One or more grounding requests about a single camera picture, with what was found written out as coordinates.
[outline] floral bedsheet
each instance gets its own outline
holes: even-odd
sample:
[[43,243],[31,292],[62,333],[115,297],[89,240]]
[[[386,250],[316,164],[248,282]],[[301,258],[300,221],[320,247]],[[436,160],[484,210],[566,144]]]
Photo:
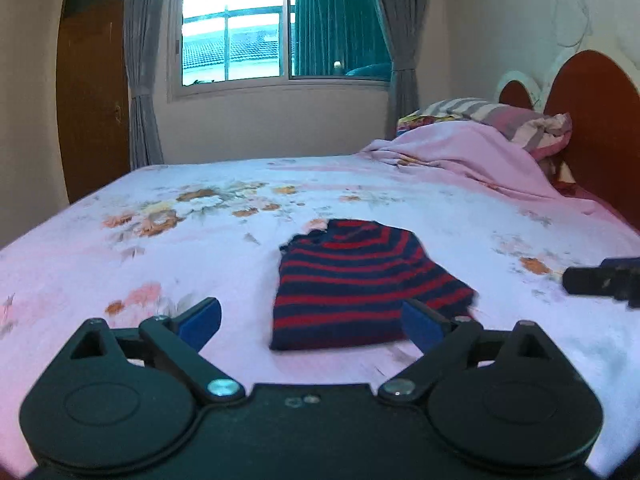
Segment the floral bedsheet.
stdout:
[[0,462],[34,462],[17,422],[24,396],[89,317],[112,327],[174,316],[207,296],[223,323],[201,354],[242,381],[370,383],[420,352],[410,342],[340,351],[268,349],[279,245],[310,222],[375,220],[411,230],[478,291],[488,328],[533,319],[594,388],[606,423],[591,465],[607,472],[640,434],[640,312],[569,298],[567,266],[640,254],[616,221],[501,195],[444,170],[403,173],[365,157],[153,166],[72,205],[0,251]]

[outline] window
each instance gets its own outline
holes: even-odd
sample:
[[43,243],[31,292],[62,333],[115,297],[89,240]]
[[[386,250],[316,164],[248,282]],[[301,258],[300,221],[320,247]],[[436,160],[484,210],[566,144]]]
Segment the window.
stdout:
[[390,78],[375,0],[174,2],[178,94]]

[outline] window sill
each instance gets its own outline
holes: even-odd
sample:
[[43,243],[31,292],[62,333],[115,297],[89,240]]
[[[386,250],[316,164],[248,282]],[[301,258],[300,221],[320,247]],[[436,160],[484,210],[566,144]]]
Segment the window sill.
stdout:
[[219,83],[204,83],[191,86],[174,88],[173,95],[169,95],[170,101],[177,101],[199,95],[221,96],[231,93],[244,93],[260,91],[265,88],[281,88],[287,90],[308,90],[318,88],[363,88],[386,91],[389,81],[380,79],[362,78],[305,78],[286,79],[281,77],[265,77],[256,79],[243,79],[235,81],[223,81]]

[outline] wooden door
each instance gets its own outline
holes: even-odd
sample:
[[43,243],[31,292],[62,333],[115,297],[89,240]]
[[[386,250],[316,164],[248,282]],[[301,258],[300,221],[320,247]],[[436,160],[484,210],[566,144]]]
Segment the wooden door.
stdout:
[[123,0],[63,18],[58,37],[58,135],[69,202],[129,171]]

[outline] screw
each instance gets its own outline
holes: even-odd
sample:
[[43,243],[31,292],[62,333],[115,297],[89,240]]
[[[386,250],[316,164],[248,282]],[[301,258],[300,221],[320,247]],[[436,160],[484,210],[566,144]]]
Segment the screw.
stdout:
[[396,397],[407,396],[415,391],[415,383],[409,379],[391,379],[382,385],[382,389]]
[[240,391],[240,384],[233,379],[216,379],[209,383],[207,390],[216,397],[231,397]]
[[307,404],[320,403],[320,397],[318,397],[317,395],[308,395],[308,396],[305,396],[302,400],[304,400]]
[[300,397],[289,397],[284,400],[284,405],[288,408],[300,408],[302,406],[302,399],[300,399]]

